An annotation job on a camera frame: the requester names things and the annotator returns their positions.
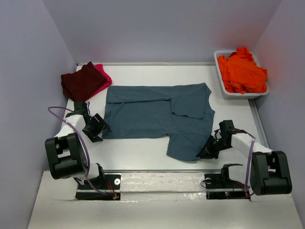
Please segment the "teal blue t shirt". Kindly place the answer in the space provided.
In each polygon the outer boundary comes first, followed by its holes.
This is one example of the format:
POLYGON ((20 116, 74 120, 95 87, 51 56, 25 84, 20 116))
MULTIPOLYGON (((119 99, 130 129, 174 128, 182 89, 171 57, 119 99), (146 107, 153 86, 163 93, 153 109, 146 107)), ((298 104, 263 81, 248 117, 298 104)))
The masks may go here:
POLYGON ((180 161, 196 155, 212 133, 214 110, 205 83, 177 86, 110 86, 104 139, 169 137, 167 156, 180 161))

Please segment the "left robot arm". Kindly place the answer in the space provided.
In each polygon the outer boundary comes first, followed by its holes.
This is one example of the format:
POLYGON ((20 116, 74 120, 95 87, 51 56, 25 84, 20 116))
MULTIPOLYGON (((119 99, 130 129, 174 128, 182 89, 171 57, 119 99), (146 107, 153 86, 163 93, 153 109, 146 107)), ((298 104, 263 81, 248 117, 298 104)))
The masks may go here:
POLYGON ((74 109, 52 106, 48 111, 62 121, 54 137, 46 139, 45 150, 53 179, 73 178, 80 185, 90 183, 101 188, 106 182, 104 170, 90 161, 89 150, 82 134, 92 142, 102 142, 102 134, 110 126, 99 114, 92 115, 89 102, 75 102, 74 109))

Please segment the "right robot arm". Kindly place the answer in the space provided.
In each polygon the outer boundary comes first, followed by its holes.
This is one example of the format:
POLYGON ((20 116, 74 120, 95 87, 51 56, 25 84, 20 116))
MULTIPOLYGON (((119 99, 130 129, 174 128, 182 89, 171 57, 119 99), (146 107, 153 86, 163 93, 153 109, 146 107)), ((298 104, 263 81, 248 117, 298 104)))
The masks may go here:
POLYGON ((217 159, 221 151, 236 149, 246 158, 246 164, 223 165, 218 174, 205 174, 201 182, 206 189, 235 189, 251 195, 281 195, 292 192, 287 156, 283 151, 271 150, 258 143, 253 135, 235 128, 232 120, 223 120, 214 135, 209 136, 198 153, 201 159, 217 159))

